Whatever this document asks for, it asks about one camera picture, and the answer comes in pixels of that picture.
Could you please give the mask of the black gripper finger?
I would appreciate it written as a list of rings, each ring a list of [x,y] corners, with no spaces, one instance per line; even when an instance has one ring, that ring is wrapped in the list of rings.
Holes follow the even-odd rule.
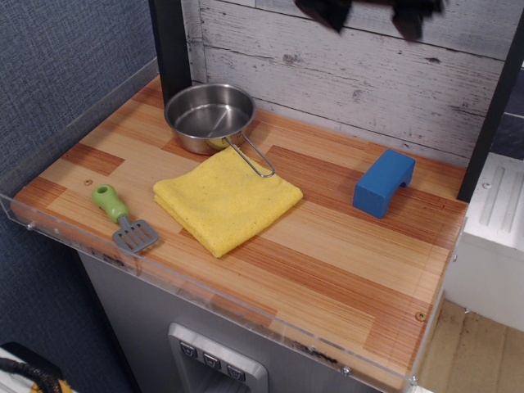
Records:
[[[304,14],[337,33],[343,29],[352,6],[352,1],[339,0],[295,0],[294,3]]]
[[[424,19],[443,10],[444,2],[441,0],[394,1],[391,20],[404,39],[417,41],[422,38]]]

